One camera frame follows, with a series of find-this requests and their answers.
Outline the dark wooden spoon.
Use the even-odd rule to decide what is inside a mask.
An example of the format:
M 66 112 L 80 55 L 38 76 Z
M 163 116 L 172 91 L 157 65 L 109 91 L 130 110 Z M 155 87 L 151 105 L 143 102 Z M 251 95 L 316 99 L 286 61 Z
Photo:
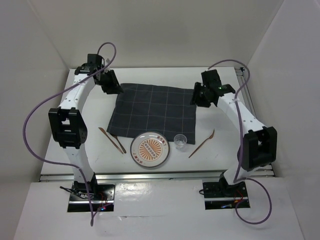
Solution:
M 118 142 L 119 146 L 121 147 L 123 153 L 126 154 L 127 151 L 126 151 L 126 149 L 124 148 L 124 146 L 121 144 L 120 140 L 118 139 L 118 136 L 113 135 L 113 137 L 117 140 L 117 142 Z

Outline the dark grey checked cloth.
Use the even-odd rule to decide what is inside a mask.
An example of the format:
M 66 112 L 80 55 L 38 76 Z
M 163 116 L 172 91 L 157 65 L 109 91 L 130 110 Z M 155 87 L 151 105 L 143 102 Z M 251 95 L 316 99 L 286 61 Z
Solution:
M 123 83 L 115 101 L 107 132 L 135 138 L 144 132 L 162 134 L 169 142 L 178 134 L 188 144 L 196 142 L 196 106 L 192 89 L 151 84 Z

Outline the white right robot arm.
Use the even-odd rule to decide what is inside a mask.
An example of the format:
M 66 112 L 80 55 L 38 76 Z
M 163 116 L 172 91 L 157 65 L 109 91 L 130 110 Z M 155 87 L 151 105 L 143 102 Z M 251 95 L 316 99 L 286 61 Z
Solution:
M 220 194 L 230 196 L 253 172 L 276 160 L 278 133 L 274 127 L 267 127 L 256 119 L 230 84 L 222 84 L 217 70 L 204 71 L 201 78 L 202 82 L 194 85 L 190 103 L 205 108 L 215 105 L 239 131 L 237 162 L 223 172 L 218 181 Z

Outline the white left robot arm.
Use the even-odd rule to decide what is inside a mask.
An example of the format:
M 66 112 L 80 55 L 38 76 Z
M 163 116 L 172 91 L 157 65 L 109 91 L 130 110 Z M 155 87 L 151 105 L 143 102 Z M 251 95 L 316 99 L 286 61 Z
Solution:
M 99 54 L 87 55 L 87 62 L 77 67 L 74 72 L 73 89 L 57 108 L 51 108 L 48 112 L 52 136 L 55 142 L 63 148 L 70 164 L 78 166 L 73 170 L 73 188 L 86 199 L 97 197 L 99 187 L 97 178 L 92 170 L 86 149 L 85 141 L 88 137 L 88 129 L 82 117 L 85 102 L 95 86 L 100 86 L 108 95 L 124 92 L 115 72 L 105 68 L 105 60 Z

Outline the copper knife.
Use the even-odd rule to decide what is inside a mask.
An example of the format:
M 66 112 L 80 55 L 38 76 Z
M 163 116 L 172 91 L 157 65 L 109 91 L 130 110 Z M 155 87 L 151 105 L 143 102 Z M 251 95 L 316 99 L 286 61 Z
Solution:
M 107 139 L 112 143 L 112 145 L 121 153 L 124 154 L 123 151 L 120 149 L 119 146 L 108 136 L 107 132 L 102 128 L 98 127 L 98 129 L 107 137 Z

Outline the aluminium front rail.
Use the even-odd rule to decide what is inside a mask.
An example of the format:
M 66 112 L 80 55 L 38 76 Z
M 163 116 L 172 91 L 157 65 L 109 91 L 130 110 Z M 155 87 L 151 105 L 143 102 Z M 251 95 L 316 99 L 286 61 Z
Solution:
M 133 173 L 96 173 L 98 182 L 136 182 L 136 181 L 160 181 L 160 180 L 193 180 L 193 179 L 217 179 L 222 171 L 173 171 L 173 172 L 133 172 Z M 271 165 L 255 171 L 252 177 L 275 177 Z M 72 174 L 41 174 L 39 182 L 67 182 L 73 181 Z

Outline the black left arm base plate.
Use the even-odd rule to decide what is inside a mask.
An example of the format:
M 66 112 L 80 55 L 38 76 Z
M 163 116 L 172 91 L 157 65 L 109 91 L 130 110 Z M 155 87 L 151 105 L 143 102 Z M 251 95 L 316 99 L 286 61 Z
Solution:
M 87 194 L 86 191 L 76 191 L 74 187 L 67 188 L 69 193 L 69 200 L 67 206 L 68 213 L 84 213 L 90 212 L 89 197 L 92 203 L 93 212 L 113 212 L 114 199 L 115 199 L 114 184 L 101 184 L 98 185 L 97 193 Z

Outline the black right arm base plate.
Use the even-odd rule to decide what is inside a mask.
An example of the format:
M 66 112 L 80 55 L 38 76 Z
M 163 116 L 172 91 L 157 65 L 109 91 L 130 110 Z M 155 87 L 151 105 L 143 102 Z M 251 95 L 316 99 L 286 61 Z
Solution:
M 244 182 L 223 188 L 219 182 L 203 182 L 199 194 L 204 197 L 206 210 L 226 210 L 238 208 L 250 208 L 247 187 Z

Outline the clear drinking glass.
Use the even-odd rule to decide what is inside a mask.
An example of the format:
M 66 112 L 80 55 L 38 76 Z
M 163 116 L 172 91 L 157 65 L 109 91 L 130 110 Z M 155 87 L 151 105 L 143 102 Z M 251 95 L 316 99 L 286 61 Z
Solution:
M 183 152 L 187 146 L 187 141 L 187 137 L 184 134 L 177 134 L 173 139 L 174 147 Z

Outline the white plate with orange pattern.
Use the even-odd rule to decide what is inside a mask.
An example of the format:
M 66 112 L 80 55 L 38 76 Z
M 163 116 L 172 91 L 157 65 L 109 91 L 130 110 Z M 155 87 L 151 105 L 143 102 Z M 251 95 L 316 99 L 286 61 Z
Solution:
M 147 131 L 135 137 L 130 144 L 130 155 L 139 166 L 152 169 L 162 165 L 170 155 L 170 144 L 159 132 Z

